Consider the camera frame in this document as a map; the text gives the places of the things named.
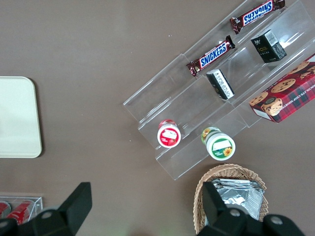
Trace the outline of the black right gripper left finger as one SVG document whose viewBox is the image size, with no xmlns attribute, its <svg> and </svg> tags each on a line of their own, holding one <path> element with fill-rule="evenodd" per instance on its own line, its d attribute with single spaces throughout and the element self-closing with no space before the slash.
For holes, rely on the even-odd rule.
<svg viewBox="0 0 315 236">
<path fill-rule="evenodd" d="M 90 182 L 80 183 L 58 207 L 18 227 L 19 236 L 74 236 L 92 209 Z"/>
</svg>

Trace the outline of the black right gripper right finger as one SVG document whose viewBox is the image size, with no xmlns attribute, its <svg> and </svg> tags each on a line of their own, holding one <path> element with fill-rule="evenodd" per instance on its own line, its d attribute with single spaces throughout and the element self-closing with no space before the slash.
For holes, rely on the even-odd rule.
<svg viewBox="0 0 315 236">
<path fill-rule="evenodd" d="M 204 182 L 203 208 L 208 219 L 199 236 L 264 236 L 263 223 L 242 210 L 228 208 L 211 182 Z"/>
</svg>

